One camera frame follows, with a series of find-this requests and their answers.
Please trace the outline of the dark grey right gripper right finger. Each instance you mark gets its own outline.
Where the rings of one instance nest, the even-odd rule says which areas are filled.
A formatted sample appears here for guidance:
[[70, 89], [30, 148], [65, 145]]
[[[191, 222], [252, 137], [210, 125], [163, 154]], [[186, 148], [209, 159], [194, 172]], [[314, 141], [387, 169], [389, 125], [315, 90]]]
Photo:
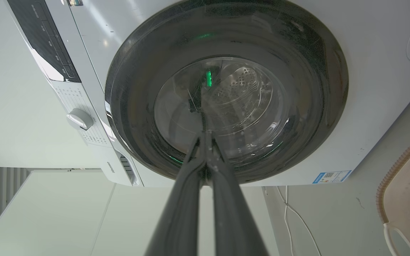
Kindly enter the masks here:
[[234, 169], [211, 131], [205, 132], [205, 149], [214, 199], [215, 255], [269, 256]]

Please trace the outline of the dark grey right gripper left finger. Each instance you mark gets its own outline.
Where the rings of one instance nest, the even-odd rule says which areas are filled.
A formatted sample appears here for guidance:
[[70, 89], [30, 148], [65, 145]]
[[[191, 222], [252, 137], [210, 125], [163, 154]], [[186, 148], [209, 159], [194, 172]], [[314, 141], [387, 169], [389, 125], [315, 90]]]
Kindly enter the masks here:
[[205, 133], [189, 147], [144, 256], [197, 256]]

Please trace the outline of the blue energy label sticker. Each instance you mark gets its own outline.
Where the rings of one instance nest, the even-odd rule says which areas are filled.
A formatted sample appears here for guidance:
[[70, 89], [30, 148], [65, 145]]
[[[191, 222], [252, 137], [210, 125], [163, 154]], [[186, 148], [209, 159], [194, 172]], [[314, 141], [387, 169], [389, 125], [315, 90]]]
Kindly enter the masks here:
[[312, 184], [339, 183], [347, 179], [352, 170], [320, 173]]

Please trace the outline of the white cabinet panel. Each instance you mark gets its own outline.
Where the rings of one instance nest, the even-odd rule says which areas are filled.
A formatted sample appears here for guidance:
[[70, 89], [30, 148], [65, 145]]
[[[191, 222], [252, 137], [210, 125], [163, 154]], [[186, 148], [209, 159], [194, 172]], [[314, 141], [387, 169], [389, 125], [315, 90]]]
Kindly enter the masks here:
[[0, 256], [143, 256], [170, 193], [98, 170], [34, 171], [0, 217]]

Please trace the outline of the round dark washing machine door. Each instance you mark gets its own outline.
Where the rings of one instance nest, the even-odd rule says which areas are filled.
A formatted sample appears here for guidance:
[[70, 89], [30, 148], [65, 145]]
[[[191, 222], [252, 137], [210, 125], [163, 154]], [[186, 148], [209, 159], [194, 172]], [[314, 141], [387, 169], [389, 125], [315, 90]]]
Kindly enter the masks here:
[[182, 0], [127, 37], [109, 67], [114, 134], [135, 160], [175, 179], [211, 130], [241, 183], [302, 162], [345, 108], [349, 73], [335, 36], [286, 0]]

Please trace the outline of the silver washing machine dial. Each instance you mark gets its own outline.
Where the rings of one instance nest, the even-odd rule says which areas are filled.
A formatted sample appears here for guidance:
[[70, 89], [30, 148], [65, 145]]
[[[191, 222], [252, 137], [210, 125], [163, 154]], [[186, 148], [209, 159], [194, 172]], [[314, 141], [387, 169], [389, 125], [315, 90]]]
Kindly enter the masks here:
[[93, 126], [92, 117], [85, 111], [75, 108], [66, 115], [67, 121], [73, 128], [77, 130], [88, 130]]

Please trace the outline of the white front-load washing machine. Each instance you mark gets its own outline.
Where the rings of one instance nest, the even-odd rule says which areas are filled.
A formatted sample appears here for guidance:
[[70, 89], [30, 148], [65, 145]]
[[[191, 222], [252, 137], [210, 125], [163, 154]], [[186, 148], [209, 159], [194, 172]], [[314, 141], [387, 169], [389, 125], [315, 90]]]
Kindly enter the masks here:
[[[93, 119], [78, 130], [104, 175], [121, 185], [171, 187], [175, 179], [135, 160], [114, 134], [105, 86], [127, 37], [182, 0], [3, 0], [67, 114]], [[324, 172], [355, 170], [410, 102], [410, 0], [286, 0], [317, 17], [337, 39], [349, 86], [324, 143], [290, 169], [245, 186], [309, 185]]]

